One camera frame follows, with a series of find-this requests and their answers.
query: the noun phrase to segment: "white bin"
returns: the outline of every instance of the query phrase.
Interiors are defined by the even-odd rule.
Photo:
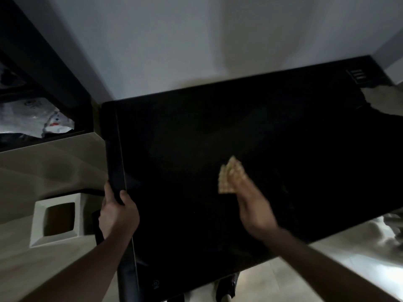
[[[77,193],[37,201],[33,212],[29,247],[59,243],[88,234],[91,213],[101,208],[102,198]]]

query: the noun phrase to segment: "hand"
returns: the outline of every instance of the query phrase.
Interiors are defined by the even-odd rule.
[[[132,236],[140,223],[139,210],[125,190],[120,191],[124,205],[116,202],[109,182],[105,183],[105,198],[103,199],[99,228],[106,239],[112,232],[127,233]]]
[[[239,217],[246,231],[258,240],[268,239],[271,233],[279,229],[269,201],[243,172],[239,161],[228,177],[237,191]]]

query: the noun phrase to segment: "black table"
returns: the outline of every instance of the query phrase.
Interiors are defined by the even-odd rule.
[[[307,243],[401,207],[403,118],[360,92],[380,84],[366,56],[105,103],[109,178],[141,216],[120,300],[163,301],[273,257],[217,193],[231,155]]]

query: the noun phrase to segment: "square opening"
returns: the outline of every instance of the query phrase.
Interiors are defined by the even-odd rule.
[[[43,236],[51,236],[73,230],[75,203],[62,203],[45,210]]]

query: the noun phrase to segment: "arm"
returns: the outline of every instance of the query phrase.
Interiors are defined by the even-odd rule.
[[[244,174],[239,161],[230,171],[229,180],[237,191],[240,219],[248,233],[289,263],[324,301],[397,302],[383,290],[279,228],[269,201]]]
[[[107,182],[99,217],[99,227],[105,240],[39,286],[21,302],[102,301],[140,222],[137,206],[128,193],[122,190],[120,198],[124,206],[116,202]]]

